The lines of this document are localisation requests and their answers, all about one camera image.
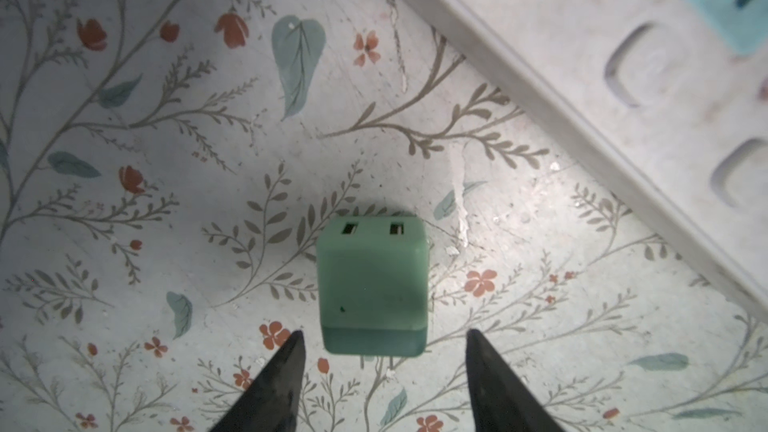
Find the orange flower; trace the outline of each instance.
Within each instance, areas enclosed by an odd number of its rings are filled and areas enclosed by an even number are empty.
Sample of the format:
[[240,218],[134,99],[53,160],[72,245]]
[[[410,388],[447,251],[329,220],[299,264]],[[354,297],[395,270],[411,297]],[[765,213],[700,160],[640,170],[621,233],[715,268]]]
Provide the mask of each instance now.
[[168,347],[160,345],[160,340],[157,337],[152,337],[152,344],[144,342],[144,348],[147,350],[154,350],[154,356],[157,358],[162,358],[163,354],[168,352]]
[[245,45],[245,38],[248,37],[248,25],[243,17],[229,12],[219,17],[214,32],[224,30],[224,43],[230,49],[235,49]]
[[436,415],[430,415],[426,419],[417,418],[416,423],[421,426],[417,432],[440,432],[442,428],[442,420],[437,420]]
[[612,419],[612,418],[616,417],[617,415],[619,415],[619,409],[612,408],[609,411],[607,411],[605,414],[603,414],[603,418],[604,419]]
[[371,30],[366,37],[366,42],[362,42],[362,35],[357,34],[355,38],[355,50],[362,50],[362,53],[353,62],[356,66],[364,66],[366,64],[366,54],[371,62],[376,63],[382,58],[381,54],[374,52],[373,50],[379,45],[379,37],[376,36],[376,31]]
[[194,427],[190,425],[190,420],[186,417],[182,417],[181,422],[177,419],[170,419],[170,423],[179,426],[176,427],[176,432],[190,432],[191,430],[194,430]]
[[88,416],[82,415],[80,412],[77,412],[74,415],[76,418],[80,419],[80,427],[83,427],[84,429],[87,429],[91,427],[91,429],[95,429],[98,427],[98,424],[96,424],[96,418],[93,414],[88,414]]
[[144,176],[135,168],[131,166],[121,167],[118,176],[120,177],[120,184],[131,194],[138,195],[144,193],[144,189],[139,187],[144,183]]
[[475,291],[475,297],[480,297],[485,292],[492,292],[496,287],[493,284],[493,279],[496,278],[496,271],[487,270],[482,275],[478,272],[472,271],[467,274],[466,285],[464,290],[466,292]]
[[331,367],[328,365],[328,359],[317,359],[317,369],[321,374],[327,374]]
[[166,20],[160,28],[160,38],[166,42],[175,42],[179,36],[179,29],[179,24],[171,24],[169,20]]
[[250,387],[250,385],[254,382],[252,378],[250,378],[250,372],[245,369],[241,369],[239,374],[232,374],[235,377],[235,385],[237,387],[242,387],[243,390]]
[[272,322],[269,330],[262,324],[259,327],[259,331],[261,331],[264,336],[264,347],[269,350],[274,349],[275,345],[281,347],[288,340],[288,337],[290,337],[290,331],[283,328],[283,325],[280,322]]
[[88,19],[85,25],[78,19],[78,36],[86,49],[99,52],[107,48],[107,33],[96,19]]

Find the floral wallpaper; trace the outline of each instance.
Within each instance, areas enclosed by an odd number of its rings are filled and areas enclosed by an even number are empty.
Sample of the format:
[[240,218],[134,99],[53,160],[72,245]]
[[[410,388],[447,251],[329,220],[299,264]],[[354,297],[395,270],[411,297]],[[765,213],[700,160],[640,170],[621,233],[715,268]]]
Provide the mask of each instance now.
[[[0,0],[0,419],[206,430],[305,331],[299,430],[760,430],[768,331],[401,0]],[[416,214],[427,352],[322,348],[333,216]]]

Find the green power adapter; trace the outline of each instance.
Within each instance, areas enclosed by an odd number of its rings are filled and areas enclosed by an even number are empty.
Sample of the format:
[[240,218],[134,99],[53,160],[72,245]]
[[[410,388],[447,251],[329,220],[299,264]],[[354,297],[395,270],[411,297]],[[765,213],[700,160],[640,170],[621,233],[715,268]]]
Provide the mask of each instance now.
[[333,354],[415,357],[427,341],[429,247],[416,217],[337,217],[317,239],[320,324]]

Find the teal leaf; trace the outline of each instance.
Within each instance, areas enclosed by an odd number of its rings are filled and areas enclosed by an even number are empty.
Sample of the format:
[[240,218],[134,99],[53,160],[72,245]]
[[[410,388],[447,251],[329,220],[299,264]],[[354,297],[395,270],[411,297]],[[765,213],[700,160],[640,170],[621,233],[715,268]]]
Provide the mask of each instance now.
[[0,167],[8,173],[10,166],[8,165],[8,149],[5,149],[5,144],[0,140]]
[[686,410],[685,412],[680,412],[679,414],[676,414],[672,418],[673,419],[708,419],[712,417],[725,417],[729,415],[741,415],[741,412],[739,412],[738,410],[713,409],[713,408],[692,409],[692,410]]
[[683,370],[688,367],[688,356],[676,353],[647,355],[632,360],[629,365],[639,365],[645,370]]
[[101,172],[96,170],[91,164],[73,156],[69,152],[53,152],[48,156],[48,163],[51,164],[53,170],[66,176],[93,178],[101,175]]
[[[467,194],[469,194],[471,191],[475,190],[477,187],[480,187],[483,184],[485,184],[484,180],[481,180],[479,182],[464,182],[464,196],[466,197]],[[435,207],[435,220],[446,218],[447,216],[450,216],[451,214],[453,214],[453,211],[455,210],[456,210],[456,196],[454,195],[453,190],[451,190],[443,198],[443,200],[441,200],[440,203],[437,204],[437,207]]]
[[186,334],[192,325],[192,302],[186,296],[173,292],[168,292],[165,300],[168,301],[170,310],[174,311],[174,325],[176,325],[174,338],[179,338]]
[[380,425],[387,425],[392,422],[398,414],[402,412],[402,409],[406,408],[407,402],[408,394],[406,393],[406,389],[402,389],[395,398],[389,401],[389,406],[386,408],[386,413],[384,414],[384,417],[382,417]]
[[285,93],[283,119],[301,112],[306,103],[312,75],[326,44],[326,32],[314,19],[284,16],[272,29],[272,53]]
[[134,88],[140,80],[141,75],[133,80],[119,83],[109,89],[100,90],[98,93],[99,105],[105,109],[120,107],[128,100],[130,93],[134,91]]

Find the peeled surface mark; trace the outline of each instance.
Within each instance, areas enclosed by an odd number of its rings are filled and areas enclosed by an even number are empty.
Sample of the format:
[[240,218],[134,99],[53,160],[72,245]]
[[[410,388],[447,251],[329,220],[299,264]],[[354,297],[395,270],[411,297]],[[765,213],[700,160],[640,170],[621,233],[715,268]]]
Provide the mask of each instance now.
[[456,216],[458,217],[458,240],[464,248],[469,245],[469,224],[467,224],[467,209],[464,208],[464,145],[453,143],[448,147],[448,160],[451,166],[453,197],[456,201]]

